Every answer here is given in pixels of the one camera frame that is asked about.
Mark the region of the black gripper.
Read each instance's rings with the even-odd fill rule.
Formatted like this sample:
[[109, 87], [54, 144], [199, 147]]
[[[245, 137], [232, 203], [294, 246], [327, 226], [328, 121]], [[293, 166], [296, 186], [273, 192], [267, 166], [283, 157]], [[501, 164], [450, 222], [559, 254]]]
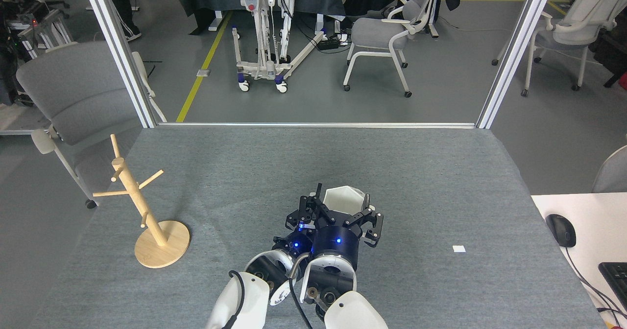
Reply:
[[[329, 209], [320, 200], [322, 183], [318, 183], [315, 191], [315, 199], [312, 206], [312, 220], [317, 230], [312, 244], [312, 258], [322, 255], [339, 255], [348, 260], [352, 267], [358, 267], [358, 252], [360, 237], [365, 237], [372, 242], [365, 241], [369, 247], [377, 247], [382, 233], [384, 216], [370, 206], [370, 195], [363, 198], [362, 211], [352, 217], [348, 213]], [[351, 227], [361, 226], [369, 222], [372, 227], [359, 236], [351, 231]]]
[[285, 237], [275, 236], [272, 250], [278, 250], [296, 259], [302, 253], [310, 253], [315, 239], [317, 195], [301, 196], [299, 206], [286, 217], [286, 228], [294, 230]]

